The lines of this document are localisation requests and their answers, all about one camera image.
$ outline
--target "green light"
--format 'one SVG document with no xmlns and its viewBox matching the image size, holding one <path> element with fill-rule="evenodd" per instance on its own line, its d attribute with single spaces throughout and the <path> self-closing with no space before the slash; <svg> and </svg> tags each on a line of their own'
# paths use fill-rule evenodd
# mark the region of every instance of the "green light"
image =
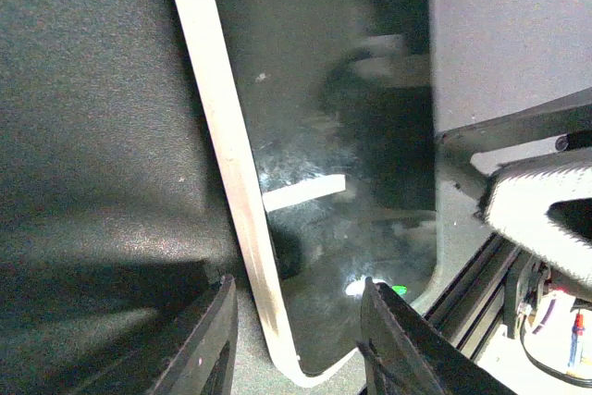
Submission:
<svg viewBox="0 0 592 395">
<path fill-rule="evenodd" d="M 395 293 L 397 293 L 399 296 L 403 296 L 405 293 L 407 293 L 407 288 L 405 286 L 392 286 L 391 288 L 395 290 Z"/>
</svg>

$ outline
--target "tablet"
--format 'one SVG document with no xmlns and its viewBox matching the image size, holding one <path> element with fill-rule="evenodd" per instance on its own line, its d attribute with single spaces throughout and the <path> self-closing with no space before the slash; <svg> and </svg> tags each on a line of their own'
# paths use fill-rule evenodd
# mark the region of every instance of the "tablet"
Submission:
<svg viewBox="0 0 592 395">
<path fill-rule="evenodd" d="M 366 277 L 434 272 L 429 0 L 175 2 L 271 358 L 314 386 Z"/>
</svg>

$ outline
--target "dark reflective panel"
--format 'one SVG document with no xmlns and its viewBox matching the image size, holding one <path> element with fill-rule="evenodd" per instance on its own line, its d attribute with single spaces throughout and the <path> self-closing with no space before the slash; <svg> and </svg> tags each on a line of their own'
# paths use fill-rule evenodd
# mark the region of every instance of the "dark reflective panel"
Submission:
<svg viewBox="0 0 592 395">
<path fill-rule="evenodd" d="M 302 370 L 436 265 L 428 0 L 218 0 Z"/>
</svg>

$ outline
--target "white reflected bar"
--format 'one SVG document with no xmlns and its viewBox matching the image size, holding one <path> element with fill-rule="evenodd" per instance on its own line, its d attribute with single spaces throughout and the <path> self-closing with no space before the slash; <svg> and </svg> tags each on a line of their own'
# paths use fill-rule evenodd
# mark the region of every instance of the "white reflected bar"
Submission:
<svg viewBox="0 0 592 395">
<path fill-rule="evenodd" d="M 273 212 L 341 191 L 345 191 L 345 175 L 328 175 L 268 191 L 263 193 L 262 198 L 265 210 Z"/>
</svg>

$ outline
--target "white frame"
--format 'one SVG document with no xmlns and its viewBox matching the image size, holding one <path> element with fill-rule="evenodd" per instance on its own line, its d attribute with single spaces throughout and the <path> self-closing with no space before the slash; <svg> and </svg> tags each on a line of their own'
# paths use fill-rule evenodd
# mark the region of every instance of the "white frame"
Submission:
<svg viewBox="0 0 592 395">
<path fill-rule="evenodd" d="M 355 350 L 321 375 L 307 376 L 301 370 L 216 0 L 175 3 L 269 354 L 294 383 L 316 386 L 333 376 Z"/>
</svg>

